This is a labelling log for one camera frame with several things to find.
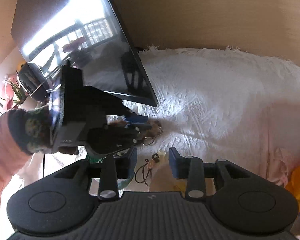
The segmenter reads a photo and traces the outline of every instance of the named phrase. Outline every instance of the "person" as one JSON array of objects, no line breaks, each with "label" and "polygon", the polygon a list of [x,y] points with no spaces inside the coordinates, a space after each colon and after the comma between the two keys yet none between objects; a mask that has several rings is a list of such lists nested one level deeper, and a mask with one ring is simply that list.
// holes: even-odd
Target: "person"
[{"label": "person", "polygon": [[[51,117],[48,106],[25,111],[10,110],[0,116],[0,198],[3,189],[38,151],[49,152]],[[74,154],[76,147],[60,147]]]}]

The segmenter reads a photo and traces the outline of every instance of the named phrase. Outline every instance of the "flower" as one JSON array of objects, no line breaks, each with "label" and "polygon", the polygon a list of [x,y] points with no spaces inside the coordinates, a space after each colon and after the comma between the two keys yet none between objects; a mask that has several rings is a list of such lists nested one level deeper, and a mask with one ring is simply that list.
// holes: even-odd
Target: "flower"
[{"label": "flower", "polygon": [[2,83],[1,98],[5,100],[2,109],[4,111],[11,109],[13,107],[13,103],[16,103],[14,108],[18,108],[19,105],[24,102],[27,95],[22,88],[20,89],[17,74],[5,75]]}]

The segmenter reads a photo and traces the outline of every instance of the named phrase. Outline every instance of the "white bedspread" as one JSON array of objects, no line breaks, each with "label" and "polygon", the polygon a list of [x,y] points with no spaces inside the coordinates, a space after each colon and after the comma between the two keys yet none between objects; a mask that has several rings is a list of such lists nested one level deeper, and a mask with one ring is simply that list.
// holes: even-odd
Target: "white bedspread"
[{"label": "white bedspread", "polygon": [[[138,148],[137,167],[159,149],[167,151],[174,146],[181,155],[198,156],[206,162],[226,158],[264,176],[268,151],[265,109],[276,101],[300,105],[298,66],[230,49],[150,48],[140,57],[158,107],[126,104],[139,114],[160,119],[164,133],[154,145]],[[47,173],[74,158],[59,154],[50,156],[50,160],[46,163]],[[41,177],[40,165],[34,165],[36,168],[23,173],[28,181]],[[133,182],[128,190],[142,191],[146,187]],[[5,208],[2,205],[0,214]],[[6,222],[6,218],[0,221],[0,239],[5,239],[10,228]]]}]

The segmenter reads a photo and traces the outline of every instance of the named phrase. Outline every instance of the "brown string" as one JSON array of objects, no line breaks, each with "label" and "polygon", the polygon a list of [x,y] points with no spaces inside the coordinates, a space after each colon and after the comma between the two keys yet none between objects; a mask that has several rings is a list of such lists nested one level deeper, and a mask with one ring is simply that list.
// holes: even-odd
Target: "brown string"
[{"label": "brown string", "polygon": [[[152,155],[152,158],[154,160],[155,163],[158,163],[159,162],[159,155],[157,153],[153,154]],[[149,160],[148,159],[145,159],[146,163],[144,165],[142,165],[137,171],[136,171],[136,174],[134,175],[134,180],[141,184],[141,183],[144,183],[146,184],[147,186],[149,186],[146,182],[146,180],[148,179],[148,176],[150,174],[150,179],[152,178],[152,169],[149,169],[148,172],[147,172],[147,175],[145,176],[145,167],[147,166]],[[143,181],[137,181],[137,174],[138,172],[142,169],[142,177],[143,177]]]}]

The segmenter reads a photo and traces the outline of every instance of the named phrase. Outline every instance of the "pink shirt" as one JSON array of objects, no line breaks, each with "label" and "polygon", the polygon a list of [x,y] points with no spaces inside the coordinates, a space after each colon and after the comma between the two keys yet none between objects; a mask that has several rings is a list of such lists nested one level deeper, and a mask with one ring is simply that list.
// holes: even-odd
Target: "pink shirt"
[{"label": "pink shirt", "polygon": [[0,198],[2,190],[29,160],[12,138],[8,127],[9,112],[0,116]]}]

